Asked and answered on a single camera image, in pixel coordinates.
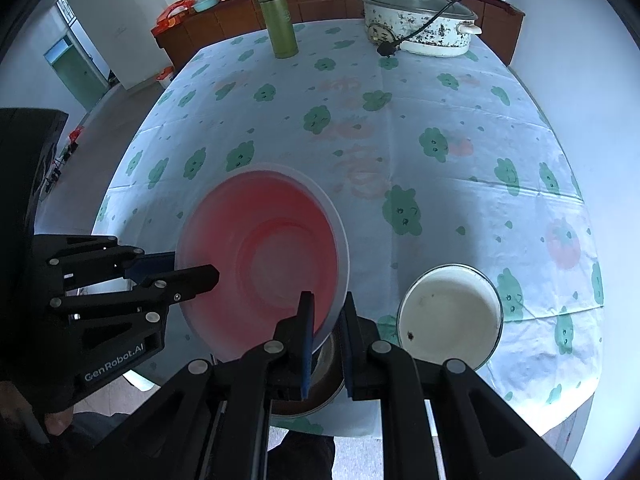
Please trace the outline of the person's left hand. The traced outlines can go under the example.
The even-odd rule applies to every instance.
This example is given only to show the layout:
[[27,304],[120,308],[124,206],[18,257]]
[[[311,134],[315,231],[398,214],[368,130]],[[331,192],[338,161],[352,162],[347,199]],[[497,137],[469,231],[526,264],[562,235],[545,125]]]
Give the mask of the person's left hand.
[[12,382],[0,385],[1,420],[12,429],[19,429],[39,444],[62,434],[72,423],[74,409],[38,415]]

